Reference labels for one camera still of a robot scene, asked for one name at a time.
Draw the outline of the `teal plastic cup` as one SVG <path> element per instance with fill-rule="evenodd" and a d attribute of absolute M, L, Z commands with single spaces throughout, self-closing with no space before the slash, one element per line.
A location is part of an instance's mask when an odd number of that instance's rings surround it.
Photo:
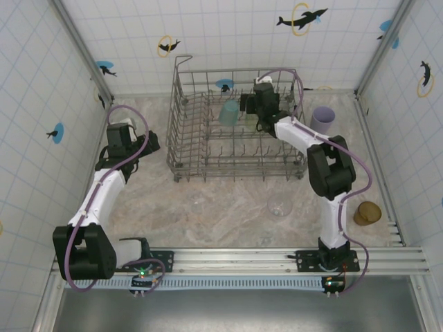
<path fill-rule="evenodd" d="M 233 127 L 237 123 L 239 104 L 236 100 L 227 100 L 222 105 L 218 121 L 222 126 Z"/>

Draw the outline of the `lavender plastic cup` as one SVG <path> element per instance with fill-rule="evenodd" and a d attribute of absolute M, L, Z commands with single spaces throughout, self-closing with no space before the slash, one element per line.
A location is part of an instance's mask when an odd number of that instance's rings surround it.
<path fill-rule="evenodd" d="M 333 109 L 325 106 L 316 107 L 311 115 L 310 128 L 318 133 L 326 134 L 335 117 Z"/>

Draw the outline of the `clear plastic cup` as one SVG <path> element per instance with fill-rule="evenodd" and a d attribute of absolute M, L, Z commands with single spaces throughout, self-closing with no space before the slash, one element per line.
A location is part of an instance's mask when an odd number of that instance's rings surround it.
<path fill-rule="evenodd" d="M 273 216 L 286 217 L 293 209 L 293 201 L 288 194 L 274 194 L 268 199 L 267 208 Z"/>

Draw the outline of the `amber plastic cup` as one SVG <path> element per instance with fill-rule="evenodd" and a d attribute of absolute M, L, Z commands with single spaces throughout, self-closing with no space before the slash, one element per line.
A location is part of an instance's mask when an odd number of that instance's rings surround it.
<path fill-rule="evenodd" d="M 353 220 L 357 225 L 372 225 L 382 217 L 381 208 L 371 201 L 362 202 L 356 209 Z"/>

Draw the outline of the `blue circle dolphin sticker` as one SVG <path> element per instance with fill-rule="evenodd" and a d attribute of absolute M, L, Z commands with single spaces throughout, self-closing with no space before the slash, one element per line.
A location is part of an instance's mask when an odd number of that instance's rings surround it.
<path fill-rule="evenodd" d="M 219 88 L 221 94 L 228 94 L 233 90 L 235 83 L 231 79 L 223 78 L 215 82 L 215 86 Z"/>

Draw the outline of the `blue circle fish sticker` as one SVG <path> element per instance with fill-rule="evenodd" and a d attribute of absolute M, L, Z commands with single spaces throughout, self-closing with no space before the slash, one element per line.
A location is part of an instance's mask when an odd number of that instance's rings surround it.
<path fill-rule="evenodd" d="M 51 139 L 54 144 L 60 144 L 64 137 L 64 125 L 61 122 L 57 123 L 52 131 L 46 133 L 46 136 L 48 139 Z"/>

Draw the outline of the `blue circle shark sticker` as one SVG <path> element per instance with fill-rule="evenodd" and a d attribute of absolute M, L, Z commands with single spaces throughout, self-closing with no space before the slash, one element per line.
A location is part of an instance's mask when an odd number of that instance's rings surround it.
<path fill-rule="evenodd" d="M 106 60 L 98 60 L 96 61 L 96 66 L 100 69 L 102 74 L 104 76 L 110 75 L 110 76 L 117 76 L 116 72 L 111 71 L 114 67 L 114 64 L 112 62 L 106 61 Z"/>

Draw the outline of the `grey metal sheet panel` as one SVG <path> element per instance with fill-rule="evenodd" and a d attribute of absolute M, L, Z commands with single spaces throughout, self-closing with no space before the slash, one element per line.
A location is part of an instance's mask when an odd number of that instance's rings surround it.
<path fill-rule="evenodd" d="M 426 332 L 406 279 L 341 297 L 302 290 L 66 290 L 40 332 Z"/>

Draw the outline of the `aluminium floor side rail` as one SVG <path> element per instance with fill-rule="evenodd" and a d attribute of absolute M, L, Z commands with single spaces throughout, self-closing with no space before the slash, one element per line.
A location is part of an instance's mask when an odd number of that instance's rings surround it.
<path fill-rule="evenodd" d="M 389 244 L 392 247 L 405 247 L 406 242 L 398 224 L 397 213 L 393 204 L 393 200 L 386 182 L 386 177 L 383 174 L 381 162 L 377 155 L 377 149 L 374 144 L 373 136 L 368 126 L 366 111 L 363 108 L 362 97 L 355 97 L 354 108 L 356 110 L 359 124 L 361 126 L 362 135 L 365 140 L 365 145 L 368 150 L 368 164 L 371 166 L 373 173 L 374 184 L 377 187 L 379 198 L 381 200 L 380 206 L 382 211 L 382 218 L 386 220 L 389 229 Z"/>

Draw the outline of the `aluminium frame post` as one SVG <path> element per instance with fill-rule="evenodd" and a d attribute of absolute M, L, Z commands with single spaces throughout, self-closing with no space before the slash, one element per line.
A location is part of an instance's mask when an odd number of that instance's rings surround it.
<path fill-rule="evenodd" d="M 50 6 L 54 11 L 60 16 L 61 24 L 65 29 L 66 34 L 69 36 L 71 42 L 73 43 L 77 52 L 79 52 L 84 65 L 87 67 L 91 79 L 94 81 L 98 88 L 100 96 L 103 98 L 108 105 L 114 100 L 114 97 L 105 82 L 104 75 L 102 71 L 96 64 L 91 52 L 89 51 L 87 45 L 85 44 L 79 30 L 75 26 L 74 20 L 71 18 L 66 6 L 63 4 L 62 0 L 48 0 Z"/>
<path fill-rule="evenodd" d="M 361 96 L 368 90 L 368 87 L 377 73 L 379 67 L 382 65 L 389 50 L 392 48 L 394 41 L 398 38 L 400 30 L 404 25 L 404 22 L 408 18 L 411 10 L 417 0 L 401 0 L 399 7 L 392 18 L 392 22 L 382 37 L 381 44 L 379 45 L 376 53 L 372 57 L 364 75 L 361 79 L 357 89 L 354 91 L 356 98 L 359 100 Z"/>

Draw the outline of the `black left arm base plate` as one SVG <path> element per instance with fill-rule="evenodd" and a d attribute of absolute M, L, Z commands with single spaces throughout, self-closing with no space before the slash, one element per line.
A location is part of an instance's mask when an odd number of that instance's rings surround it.
<path fill-rule="evenodd" d="M 165 271 L 167 273 L 172 272 L 173 263 L 174 263 L 174 251 L 172 250 L 152 250 L 150 252 L 150 258 L 151 259 L 157 259 L 163 263 L 165 266 Z M 161 265 L 158 262 L 142 262 L 137 263 L 130 266 L 122 266 L 116 269 L 117 273 L 135 273 L 138 271 L 149 271 L 149 270 L 156 270 L 157 272 L 161 273 Z"/>

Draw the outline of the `aluminium mounting rail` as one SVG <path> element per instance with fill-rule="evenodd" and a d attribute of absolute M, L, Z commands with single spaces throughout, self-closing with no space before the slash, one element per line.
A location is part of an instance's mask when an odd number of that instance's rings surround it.
<path fill-rule="evenodd" d="M 173 248 L 169 275 L 337 275 L 299 272 L 288 258 L 295 248 Z M 367 276 L 427 275 L 430 268 L 420 247 L 369 248 Z"/>

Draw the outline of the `blue blob wall sticker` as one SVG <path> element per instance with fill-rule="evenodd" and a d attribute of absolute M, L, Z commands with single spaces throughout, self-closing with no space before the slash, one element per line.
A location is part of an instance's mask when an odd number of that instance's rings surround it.
<path fill-rule="evenodd" d="M 380 24 L 379 30 L 381 31 L 381 35 L 379 35 L 377 37 L 377 40 L 382 40 L 383 39 L 383 37 L 387 33 L 388 29 L 390 28 L 391 24 L 392 24 L 392 20 L 387 20 L 387 21 L 384 21 L 383 23 Z M 399 46 L 399 35 L 396 34 L 395 35 L 395 39 L 394 39 L 394 41 L 392 43 L 392 49 L 395 50 L 395 49 L 398 48 L 398 46 Z"/>

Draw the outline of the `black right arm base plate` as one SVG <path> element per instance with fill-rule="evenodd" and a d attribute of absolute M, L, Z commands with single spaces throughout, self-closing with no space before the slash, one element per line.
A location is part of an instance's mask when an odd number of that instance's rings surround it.
<path fill-rule="evenodd" d="M 296 263 L 299 273 L 341 273 L 359 272 L 360 265 L 355 250 L 345 254 L 344 258 L 338 258 L 337 262 L 329 265 L 320 260 L 320 253 L 317 250 L 297 250 L 293 255 L 287 255 Z"/>

